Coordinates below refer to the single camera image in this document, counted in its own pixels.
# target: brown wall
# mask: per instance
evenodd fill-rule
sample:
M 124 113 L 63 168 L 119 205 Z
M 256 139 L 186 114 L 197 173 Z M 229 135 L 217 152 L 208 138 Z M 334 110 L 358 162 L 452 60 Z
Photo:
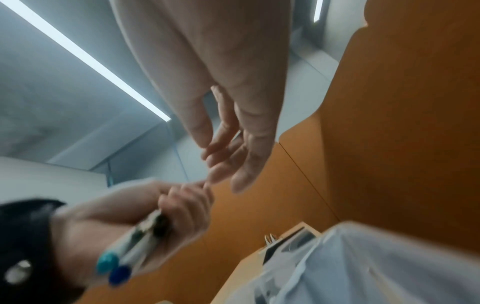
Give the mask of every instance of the brown wall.
M 119 289 L 86 293 L 81 304 L 209 303 L 238 262 L 261 248 L 267 233 L 282 234 L 301 221 L 323 231 L 338 220 L 280 145 L 257 183 L 242 195 L 230 185 L 214 188 L 216 203 L 207 234 L 161 269 Z
M 479 9 L 367 2 L 323 104 L 280 138 L 340 220 L 480 252 Z

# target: black sleeve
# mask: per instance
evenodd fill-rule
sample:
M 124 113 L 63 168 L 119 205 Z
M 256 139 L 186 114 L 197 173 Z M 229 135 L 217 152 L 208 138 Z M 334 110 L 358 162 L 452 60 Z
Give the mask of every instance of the black sleeve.
M 73 288 L 57 269 L 50 217 L 63 206 L 56 200 L 0 204 L 0 303 L 67 304 L 83 288 Z

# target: white light strip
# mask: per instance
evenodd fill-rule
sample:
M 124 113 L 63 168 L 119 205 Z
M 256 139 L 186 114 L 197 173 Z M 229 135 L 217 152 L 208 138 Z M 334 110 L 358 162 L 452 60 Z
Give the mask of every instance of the white light strip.
M 145 97 L 140 95 L 135 91 L 131 86 L 126 84 L 122 79 L 118 78 L 117 75 L 112 73 L 109 69 L 103 66 L 95 58 L 90 56 L 87 52 L 82 50 L 78 45 L 68 39 L 64 34 L 60 33 L 56 28 L 50 25 L 42 17 L 37 15 L 34 11 L 29 9 L 19 0 L 0 0 L 6 7 L 17 13 L 20 17 L 28 21 L 31 25 L 39 29 L 42 33 L 50 37 L 53 41 L 64 47 L 67 51 L 75 55 L 78 59 L 82 60 L 89 67 L 97 71 L 100 75 L 107 78 L 111 83 L 119 87 L 122 91 L 132 96 L 136 101 L 141 103 L 150 111 L 157 114 L 160 118 L 165 121 L 169 121 L 170 117 L 167 116 L 164 112 L 160 111 L 156 106 L 154 106 L 150 101 Z
M 313 15 L 313 22 L 320 20 L 320 12 L 322 11 L 322 4 L 324 0 L 316 0 L 315 14 Z

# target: ceiling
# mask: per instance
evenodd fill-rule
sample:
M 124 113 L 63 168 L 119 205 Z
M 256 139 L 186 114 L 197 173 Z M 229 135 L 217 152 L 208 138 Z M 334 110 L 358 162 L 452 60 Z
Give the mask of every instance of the ceiling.
M 130 53 L 107 0 L 22 2 L 171 114 Z M 2 4 L 0 28 L 0 156 L 45 162 L 120 113 L 149 112 Z

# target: blue marker cap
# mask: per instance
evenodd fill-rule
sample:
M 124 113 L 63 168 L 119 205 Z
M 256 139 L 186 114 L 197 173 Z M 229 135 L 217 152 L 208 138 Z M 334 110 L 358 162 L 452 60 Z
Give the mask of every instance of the blue marker cap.
M 119 266 L 119 257 L 113 252 L 105 252 L 96 263 L 96 272 L 106 274 Z
M 110 283 L 111 286 L 120 286 L 123 283 L 126 283 L 130 277 L 132 276 L 132 269 L 128 266 L 120 266 L 118 268 L 115 268 L 112 270 L 110 273 L 110 276 L 108 277 L 108 282 Z

